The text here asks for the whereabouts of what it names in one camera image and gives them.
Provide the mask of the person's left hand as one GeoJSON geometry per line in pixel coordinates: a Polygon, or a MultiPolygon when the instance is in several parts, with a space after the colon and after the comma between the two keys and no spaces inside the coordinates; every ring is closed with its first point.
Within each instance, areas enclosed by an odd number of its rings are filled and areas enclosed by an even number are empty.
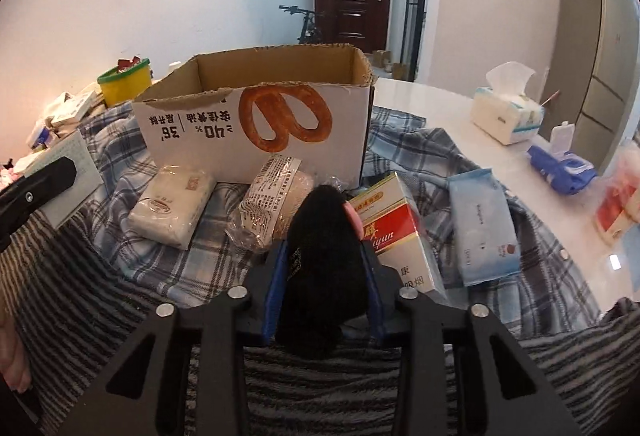
{"type": "Polygon", "coordinates": [[[29,363],[12,315],[1,306],[0,371],[12,392],[25,393],[32,382],[29,363]]]}

